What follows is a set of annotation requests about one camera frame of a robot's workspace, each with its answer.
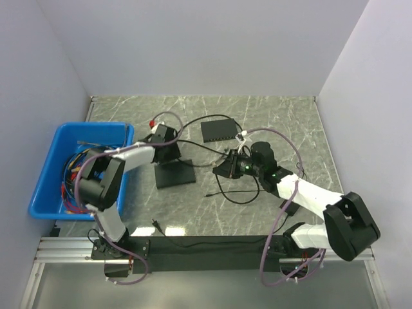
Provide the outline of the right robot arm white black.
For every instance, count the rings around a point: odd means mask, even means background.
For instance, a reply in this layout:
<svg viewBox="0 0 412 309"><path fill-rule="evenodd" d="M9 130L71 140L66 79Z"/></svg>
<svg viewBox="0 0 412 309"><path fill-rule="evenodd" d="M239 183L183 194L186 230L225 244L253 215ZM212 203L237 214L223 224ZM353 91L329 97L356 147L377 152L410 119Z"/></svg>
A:
<svg viewBox="0 0 412 309"><path fill-rule="evenodd" d="M291 257L299 256L306 248L318 248L332 250L341 259L352 261L381 236L357 193L341 194L307 182L278 165L267 142L252 144L249 155L231 149L212 171L228 179L245 175L255 177L264 191L322 219L321 224L303 223L292 229L283 241L283 249Z"/></svg>

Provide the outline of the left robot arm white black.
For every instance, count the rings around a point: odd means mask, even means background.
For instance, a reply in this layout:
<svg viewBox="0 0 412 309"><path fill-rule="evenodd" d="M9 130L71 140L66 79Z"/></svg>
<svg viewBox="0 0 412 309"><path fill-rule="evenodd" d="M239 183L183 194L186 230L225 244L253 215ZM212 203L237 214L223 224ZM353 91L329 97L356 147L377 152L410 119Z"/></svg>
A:
<svg viewBox="0 0 412 309"><path fill-rule="evenodd" d="M122 178L128 171L146 164L163 164L180 157L177 140L182 132L163 123L152 127L142 141L118 149L91 149L81 165L74 194L93 214L106 250L114 258L129 251L128 229L120 219L117 200Z"/></svg>

